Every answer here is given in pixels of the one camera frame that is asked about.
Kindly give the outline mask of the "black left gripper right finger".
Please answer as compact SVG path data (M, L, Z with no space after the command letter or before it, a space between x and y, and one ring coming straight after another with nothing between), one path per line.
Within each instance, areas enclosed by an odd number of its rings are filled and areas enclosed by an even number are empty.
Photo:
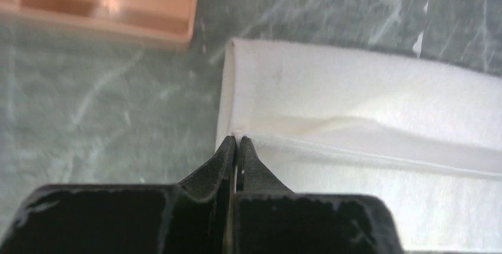
M393 217L377 197L299 194L244 137L236 157L234 253L403 253Z

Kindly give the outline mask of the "white towel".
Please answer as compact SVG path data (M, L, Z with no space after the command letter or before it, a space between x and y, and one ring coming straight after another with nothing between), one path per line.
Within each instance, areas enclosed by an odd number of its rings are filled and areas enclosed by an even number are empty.
M369 194L405 250L501 252L501 79L362 50L237 39L217 140L299 193Z

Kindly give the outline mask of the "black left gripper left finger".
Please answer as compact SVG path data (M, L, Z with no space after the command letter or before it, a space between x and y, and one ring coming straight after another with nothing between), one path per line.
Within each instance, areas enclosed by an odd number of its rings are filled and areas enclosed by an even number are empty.
M223 253L236 141L176 184L52 184L20 205L2 253Z

